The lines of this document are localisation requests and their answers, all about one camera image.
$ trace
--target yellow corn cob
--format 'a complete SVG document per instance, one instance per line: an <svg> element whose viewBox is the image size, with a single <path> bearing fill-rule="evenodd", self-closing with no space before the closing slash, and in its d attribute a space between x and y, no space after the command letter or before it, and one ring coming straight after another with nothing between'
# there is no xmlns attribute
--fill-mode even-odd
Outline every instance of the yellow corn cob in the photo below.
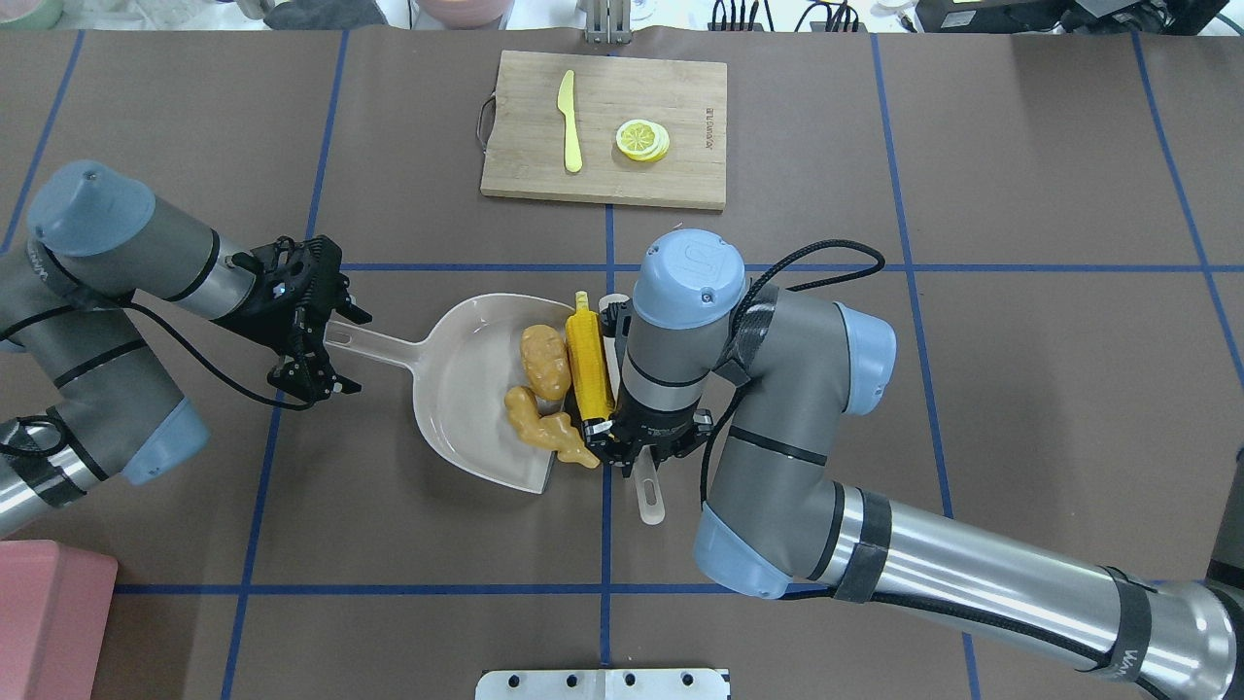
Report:
<svg viewBox="0 0 1244 700"><path fill-rule="evenodd" d="M580 418L585 421L608 419L613 414L613 393L605 367L601 323L586 291L575 292L575 312L566 318L566 344Z"/></svg>

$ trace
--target lemon slice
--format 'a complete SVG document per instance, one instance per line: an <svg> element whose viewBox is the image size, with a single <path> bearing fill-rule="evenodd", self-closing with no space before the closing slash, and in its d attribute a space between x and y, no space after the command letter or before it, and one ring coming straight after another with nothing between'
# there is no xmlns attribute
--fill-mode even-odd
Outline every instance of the lemon slice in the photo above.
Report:
<svg viewBox="0 0 1244 700"><path fill-rule="evenodd" d="M649 122L649 123L652 123L653 129L657 132L656 143L653 143L651 152L646 152L643 155L639 157L632 155L633 159L643 163L656 163L657 160L664 158L666 153L669 152L669 132L666 131L666 127L656 122Z"/></svg>
<svg viewBox="0 0 1244 700"><path fill-rule="evenodd" d="M657 129L652 128L653 126L659 124L646 119L631 119L620 126L613 137L618 150L626 153L628 158L636 159L653 154L658 145Z"/></svg>

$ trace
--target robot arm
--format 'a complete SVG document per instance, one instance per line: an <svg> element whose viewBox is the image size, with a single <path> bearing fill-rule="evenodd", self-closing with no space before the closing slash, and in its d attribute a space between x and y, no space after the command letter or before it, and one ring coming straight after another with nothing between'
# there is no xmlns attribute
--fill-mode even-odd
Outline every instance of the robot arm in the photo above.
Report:
<svg viewBox="0 0 1244 700"><path fill-rule="evenodd" d="M831 480L825 466L838 418L867 414L881 400L893 331L773 285L734 307L743 269L738 252L708 231L674 231L648 250L612 417L615 441L673 444L700 430L689 417L703 373L745 384L695 541L709 578L759 598L899 606L1159 699L1244 693L1239 589L1151 586ZM667 434L668 426L682 433ZM1220 536L1218 551L1244 560L1239 542L1238 533ZM794 577L825 589L787 596Z"/></svg>
<svg viewBox="0 0 1244 700"><path fill-rule="evenodd" d="M327 237L244 251L90 160L57 170L27 218L25 249L0 257L0 348L29 352L63 400L0 424L0 537L118 472L142 484L207 444L194 407L124 313L149 313L132 302L136 290L275 349L269 383L307 407L358 392L332 371L323 325L333 310L371 316L353 305Z"/></svg>

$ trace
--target brown table surface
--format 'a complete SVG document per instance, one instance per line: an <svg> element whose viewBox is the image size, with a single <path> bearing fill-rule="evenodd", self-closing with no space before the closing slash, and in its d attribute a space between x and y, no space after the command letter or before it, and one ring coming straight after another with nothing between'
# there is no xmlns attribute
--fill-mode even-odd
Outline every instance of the brown table surface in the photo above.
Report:
<svg viewBox="0 0 1244 700"><path fill-rule="evenodd" d="M618 53L729 63L722 214L481 196L503 48L603 51L573 30L6 34L4 245L34 188L95 158L246 245L332 236L374 327L419 338L480 292L627 290L680 223L758 267L860 239L888 270L817 293L888 318L899 363L845 423L840 481L1203 576L1244 440L1244 41L642 31ZM265 349L168 315L262 385ZM697 459L662 470L646 527L617 475L559 465L535 497L440 461L396 369L342 354L362 394L274 414L143 327L213 443L16 536L119 560L97 698L471 698L485 669L602 663L728 668L744 700L1138 694L882 606L720 593L690 557ZM0 375L0 417L56 402L30 358Z"/></svg>

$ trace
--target blue joint cap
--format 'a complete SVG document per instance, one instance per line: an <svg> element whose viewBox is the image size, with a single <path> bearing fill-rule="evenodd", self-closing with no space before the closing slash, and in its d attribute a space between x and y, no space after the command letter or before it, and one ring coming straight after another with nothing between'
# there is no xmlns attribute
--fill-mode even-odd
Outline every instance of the blue joint cap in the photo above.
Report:
<svg viewBox="0 0 1244 700"><path fill-rule="evenodd" d="M687 329L729 313L744 291L746 270L734 245L715 233L684 228L648 247L632 302L649 323Z"/></svg>
<svg viewBox="0 0 1244 700"><path fill-rule="evenodd" d="M894 374L898 338L889 323L868 313L833 302L842 312L847 328L847 352L851 354L851 398L842 412L852 417L872 413L881 404L886 385Z"/></svg>
<svg viewBox="0 0 1244 700"><path fill-rule="evenodd" d="M95 160L56 170L35 194L26 228L58 255L107 252L138 234L156 211L156 194Z"/></svg>
<svg viewBox="0 0 1244 700"><path fill-rule="evenodd" d="M695 564L730 591L768 601L781 598L794 581L735 535L708 504L695 533Z"/></svg>
<svg viewBox="0 0 1244 700"><path fill-rule="evenodd" d="M190 400L182 399L121 474L133 485L147 484L197 455L209 436Z"/></svg>

